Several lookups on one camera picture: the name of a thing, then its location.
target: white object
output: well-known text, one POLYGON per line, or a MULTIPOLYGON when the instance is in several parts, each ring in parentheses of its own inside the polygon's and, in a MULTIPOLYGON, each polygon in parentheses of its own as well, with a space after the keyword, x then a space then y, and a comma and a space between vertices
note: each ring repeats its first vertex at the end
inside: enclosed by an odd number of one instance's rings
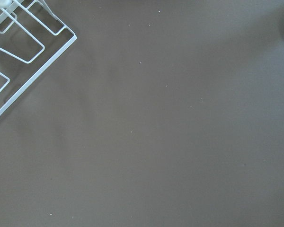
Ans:
MULTIPOLYGON (((38 22, 41 26, 43 26, 43 28, 45 28, 49 33, 51 33, 53 36, 57 36, 59 35, 64 29, 69 30, 73 36, 56 52, 54 53, 49 60, 47 60, 47 62, 41 66, 36 73, 34 73, 28 80, 27 82, 24 83, 24 85, 22 85, 22 87, 16 91, 12 97, 10 99, 8 99, 3 106, 1 106, 0 108, 0 116, 6 111, 6 109, 8 107, 10 107, 10 105, 40 76, 40 74, 42 72, 44 72, 44 70, 46 70, 76 39, 76 35, 74 34, 74 32, 72 30, 69 29, 68 26, 66 26, 55 14, 52 13, 52 11, 50 10, 50 8, 47 6, 46 2, 44 0, 32 0, 31 3, 27 6, 24 7, 22 5, 22 2, 24 2, 24 0, 0 0, 0 10, 2 11, 1 15, 0 15, 0 24, 6 19, 9 18, 11 20, 11 23, 6 27, 6 29, 4 31, 0 31, 0 35, 4 35, 9 28, 15 24, 17 26, 19 26, 25 33, 27 33, 37 44, 40 45, 41 50, 35 55, 33 56, 30 60, 24 60, 23 58, 17 56, 15 53, 11 53, 8 50, 5 50, 3 48, 0 47, 0 51, 25 63, 25 64, 31 64, 34 62, 34 60, 40 56, 43 51, 45 50, 45 46, 42 44, 42 42, 40 42, 32 33, 30 33, 21 23, 18 22, 17 20, 17 15, 14 12, 15 9, 17 9, 18 7, 21 8, 22 10, 24 10, 32 20, 35 20, 36 22, 38 22), (58 20, 61 24, 62 24, 62 28, 57 31, 54 32, 52 31, 46 24, 44 24, 41 20, 39 20, 33 13, 31 13, 29 11, 29 9, 34 5, 34 4, 40 4, 54 19, 58 20)), ((7 75, 4 75, 3 73, 0 72, 0 76, 3 77, 6 80, 6 83, 0 87, 0 93, 3 89, 5 89, 9 82, 10 82, 10 78, 7 75)))

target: white wire rack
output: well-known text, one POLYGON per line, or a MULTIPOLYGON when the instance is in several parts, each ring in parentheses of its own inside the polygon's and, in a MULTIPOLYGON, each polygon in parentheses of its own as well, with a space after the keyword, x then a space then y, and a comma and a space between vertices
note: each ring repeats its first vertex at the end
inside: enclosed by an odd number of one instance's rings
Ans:
MULTIPOLYGON (((33 35, 28 29, 25 28, 19 21, 18 16, 15 13, 17 8, 21 8, 25 13, 29 15, 29 18, 39 23, 43 28, 45 28, 51 35, 58 36, 64 29, 67 29, 69 32, 72 33, 72 37, 56 52, 54 53, 28 80, 25 82, 20 89, 18 89, 12 96, 9 98, 1 107, 0 107, 0 116, 7 110, 8 107, 40 76, 44 70, 46 70, 76 39, 75 33, 65 25, 48 7, 44 0, 32 0, 28 6, 24 6, 22 3, 25 0, 11 0, 10 4, 6 8, 0 8, 2 13, 0 14, 0 25, 7 19, 10 19, 10 23, 6 26, 3 31, 0 31, 0 35, 4 35, 12 26, 18 26, 22 29, 28 36, 30 36, 39 46, 40 50, 30 59, 25 60, 23 57, 17 56, 15 53, 8 51, 2 47, 0 47, 0 52, 9 55, 10 57, 24 63, 24 64, 31 64, 38 58, 44 51, 45 45, 39 41, 35 35, 33 35), (29 9, 34 5, 39 4, 43 9, 45 9, 49 15, 51 15, 55 20, 59 21, 62 24, 62 27, 54 32, 52 29, 49 28, 45 23, 43 23, 39 18, 37 18, 29 9)), ((4 75, 0 72, 0 76, 6 80, 3 86, 0 87, 0 93, 8 86, 10 83, 10 78, 7 75, 4 75)))

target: metal frame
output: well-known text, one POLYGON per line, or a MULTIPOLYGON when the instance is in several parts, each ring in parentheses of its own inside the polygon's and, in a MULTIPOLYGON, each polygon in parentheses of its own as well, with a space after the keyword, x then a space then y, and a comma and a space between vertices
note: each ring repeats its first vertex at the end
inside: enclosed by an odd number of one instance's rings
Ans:
MULTIPOLYGON (((4 52, 5 54, 8 54, 9 56, 11 56, 11 57, 13 57, 13 58, 15 58, 15 59, 25 63, 25 64, 31 64, 45 50, 45 46, 36 37, 34 37, 34 35, 31 34, 22 24, 20 24, 17 21, 17 15, 14 13, 14 10, 17 7, 20 7, 21 9, 23 9, 29 16, 31 16, 32 19, 34 19, 36 22, 41 24, 52 35, 57 36, 64 29, 67 29, 67 30, 69 30, 73 34, 73 37, 71 39, 69 39, 43 66, 41 66, 39 68, 39 70, 34 75, 32 75, 32 77, 0 108, 0 116, 41 75, 41 73, 43 73, 77 39, 75 33, 67 25, 65 25, 50 10, 50 8, 47 6, 47 4, 46 4, 46 2, 44 0, 33 0, 32 3, 29 6, 27 6, 27 7, 24 7, 22 5, 22 2, 24 2, 24 0, 12 0, 12 4, 8 8, 6 8, 6 9, 0 8, 0 10, 2 11, 2 14, 0 15, 0 24, 6 18, 10 18, 11 19, 11 23, 7 26, 7 28, 3 32, 0 31, 0 34, 4 34, 13 24, 16 24, 25 33, 27 33, 35 42, 37 42, 40 45, 41 50, 34 57, 32 57, 30 60, 24 60, 24 59, 16 56, 15 54, 13 54, 13 53, 11 53, 11 52, 9 52, 9 51, 1 48, 1 47, 0 47, 0 51, 4 52), (29 11, 29 9, 35 3, 40 4, 53 18, 55 18, 56 20, 58 20, 62 24, 62 28, 58 32, 52 31, 47 25, 45 25, 41 20, 39 20, 34 14, 32 14, 29 11)), ((0 75, 7 80, 7 82, 0 88, 0 92, 1 92, 8 85, 8 83, 10 82, 10 78, 8 78, 6 75, 2 74, 1 72, 0 72, 0 75)))

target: gray surface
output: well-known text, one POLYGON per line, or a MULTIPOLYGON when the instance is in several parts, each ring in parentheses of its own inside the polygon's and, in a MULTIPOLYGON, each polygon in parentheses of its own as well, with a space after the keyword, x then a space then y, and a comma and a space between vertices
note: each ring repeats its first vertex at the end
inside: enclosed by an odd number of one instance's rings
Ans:
POLYGON ((284 227, 284 0, 47 2, 78 41, 0 118, 0 227, 284 227))

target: gray floor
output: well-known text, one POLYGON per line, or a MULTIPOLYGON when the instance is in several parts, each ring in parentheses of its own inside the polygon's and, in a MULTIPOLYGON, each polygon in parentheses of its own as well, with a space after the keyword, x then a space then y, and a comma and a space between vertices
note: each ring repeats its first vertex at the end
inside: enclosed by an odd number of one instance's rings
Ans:
POLYGON ((0 118, 0 227, 284 227, 284 0, 48 0, 78 35, 0 118))

